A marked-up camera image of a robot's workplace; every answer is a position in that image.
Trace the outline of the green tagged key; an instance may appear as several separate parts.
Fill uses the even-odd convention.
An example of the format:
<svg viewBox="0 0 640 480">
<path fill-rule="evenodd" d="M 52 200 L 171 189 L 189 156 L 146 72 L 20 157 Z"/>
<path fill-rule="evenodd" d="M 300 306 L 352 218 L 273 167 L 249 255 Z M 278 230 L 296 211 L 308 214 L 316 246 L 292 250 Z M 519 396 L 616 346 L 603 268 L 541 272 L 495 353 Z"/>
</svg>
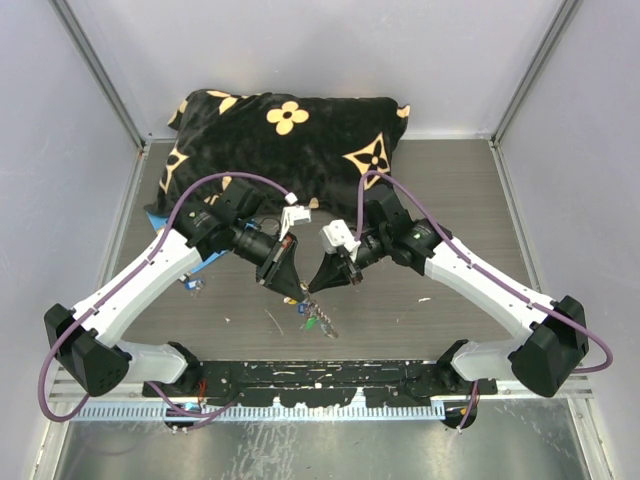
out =
<svg viewBox="0 0 640 480">
<path fill-rule="evenodd" d="M 317 318 L 316 317 L 310 317 L 306 320 L 305 324 L 304 324 L 304 329 L 305 330 L 311 330 L 317 323 Z"/>
</svg>

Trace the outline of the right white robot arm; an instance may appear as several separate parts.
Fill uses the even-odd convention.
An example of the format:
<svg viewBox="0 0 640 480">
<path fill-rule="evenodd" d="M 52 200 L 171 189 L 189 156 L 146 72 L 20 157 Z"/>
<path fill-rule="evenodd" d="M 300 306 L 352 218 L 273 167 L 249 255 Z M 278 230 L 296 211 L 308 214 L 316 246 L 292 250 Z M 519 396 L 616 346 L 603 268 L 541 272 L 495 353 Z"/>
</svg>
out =
<svg viewBox="0 0 640 480">
<path fill-rule="evenodd" d="M 517 380 L 531 392 L 553 397 L 589 350 L 583 305 L 530 290 L 473 254 L 442 226 L 414 220 L 389 185 L 367 191 L 367 230 L 355 240 L 346 223 L 322 228 L 325 255 L 309 285 L 312 293 L 358 284 L 362 272 L 385 257 L 461 294 L 496 320 L 505 341 L 459 340 L 442 356 L 438 379 L 459 394 L 473 381 Z"/>
</svg>

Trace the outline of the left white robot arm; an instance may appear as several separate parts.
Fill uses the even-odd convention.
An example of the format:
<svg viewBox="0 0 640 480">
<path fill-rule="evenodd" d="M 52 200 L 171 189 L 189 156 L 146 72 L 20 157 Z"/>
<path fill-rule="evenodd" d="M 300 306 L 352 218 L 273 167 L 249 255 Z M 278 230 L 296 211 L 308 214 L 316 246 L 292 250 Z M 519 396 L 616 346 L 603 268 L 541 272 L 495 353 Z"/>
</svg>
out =
<svg viewBox="0 0 640 480">
<path fill-rule="evenodd" d="M 178 396 L 194 393 L 203 377 L 200 361 L 177 342 L 146 345 L 123 341 L 134 320 L 172 283 L 215 254 L 232 252 L 255 265 L 256 281 L 301 302 L 290 228 L 310 222 L 311 211 L 285 197 L 280 231 L 267 234 L 252 221 L 265 197 L 243 179 L 232 180 L 213 203 L 184 201 L 152 244 L 107 285 L 67 309 L 44 316 L 56 359 L 91 397 L 127 381 L 165 384 Z"/>
</svg>

